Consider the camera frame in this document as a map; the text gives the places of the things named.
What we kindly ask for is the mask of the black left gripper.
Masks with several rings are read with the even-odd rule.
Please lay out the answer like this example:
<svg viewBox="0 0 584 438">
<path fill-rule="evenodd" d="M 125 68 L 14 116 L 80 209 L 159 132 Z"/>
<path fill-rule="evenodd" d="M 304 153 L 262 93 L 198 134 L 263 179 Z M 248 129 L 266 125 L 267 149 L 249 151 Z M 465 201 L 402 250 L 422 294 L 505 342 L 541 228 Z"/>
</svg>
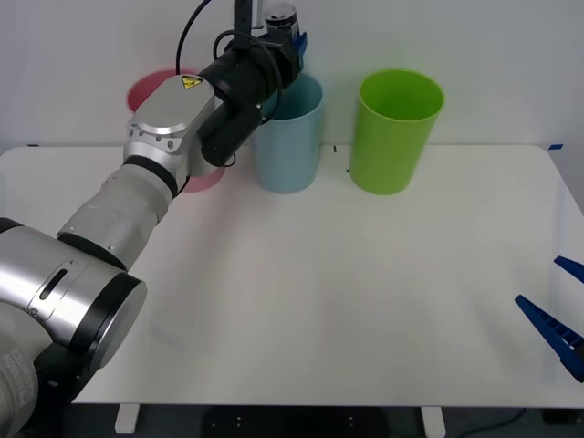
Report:
<svg viewBox="0 0 584 438">
<path fill-rule="evenodd" d="M 291 85 L 302 71 L 307 46 L 306 32 L 294 34 L 275 29 L 266 32 L 266 48 L 275 58 L 284 88 Z"/>
</svg>

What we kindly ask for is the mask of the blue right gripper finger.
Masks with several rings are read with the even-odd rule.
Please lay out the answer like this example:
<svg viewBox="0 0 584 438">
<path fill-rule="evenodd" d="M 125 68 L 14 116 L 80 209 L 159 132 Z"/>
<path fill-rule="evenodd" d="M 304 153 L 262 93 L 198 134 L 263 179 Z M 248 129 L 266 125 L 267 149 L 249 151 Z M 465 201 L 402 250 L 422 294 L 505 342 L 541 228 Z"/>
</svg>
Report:
<svg viewBox="0 0 584 438">
<path fill-rule="evenodd" d="M 575 277 L 579 282 L 584 282 L 584 265 L 563 256 L 555 258 L 554 263 Z"/>
<path fill-rule="evenodd" d="M 560 363 L 579 383 L 583 382 L 583 337 L 519 295 L 515 302 L 534 328 L 554 350 Z"/>
</svg>

